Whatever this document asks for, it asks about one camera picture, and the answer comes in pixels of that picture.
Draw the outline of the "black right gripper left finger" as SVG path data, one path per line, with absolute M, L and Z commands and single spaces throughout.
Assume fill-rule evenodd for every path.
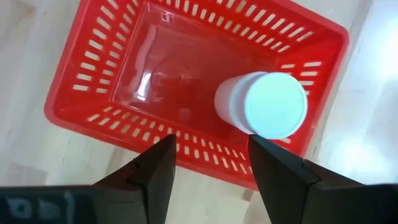
M 165 224 L 176 149 L 169 134 L 92 185 L 0 187 L 0 224 Z

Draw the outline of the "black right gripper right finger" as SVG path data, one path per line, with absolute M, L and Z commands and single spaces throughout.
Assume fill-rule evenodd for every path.
M 272 224 L 398 224 L 398 184 L 361 184 L 254 134 L 248 153 Z

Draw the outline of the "white pill bottle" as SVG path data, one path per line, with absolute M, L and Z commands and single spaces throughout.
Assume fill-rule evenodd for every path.
M 301 83 L 287 73 L 252 72 L 222 82 L 214 107 L 224 122 L 240 131 L 278 140 L 303 125 L 308 98 Z

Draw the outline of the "red slotted plastic basket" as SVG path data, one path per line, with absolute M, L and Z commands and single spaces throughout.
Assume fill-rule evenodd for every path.
M 256 71 L 296 78 L 307 117 L 278 145 L 303 156 L 348 44 L 291 0 L 81 0 L 44 112 L 139 153 L 174 134 L 179 166 L 256 189 L 248 136 L 216 114 L 216 89 Z

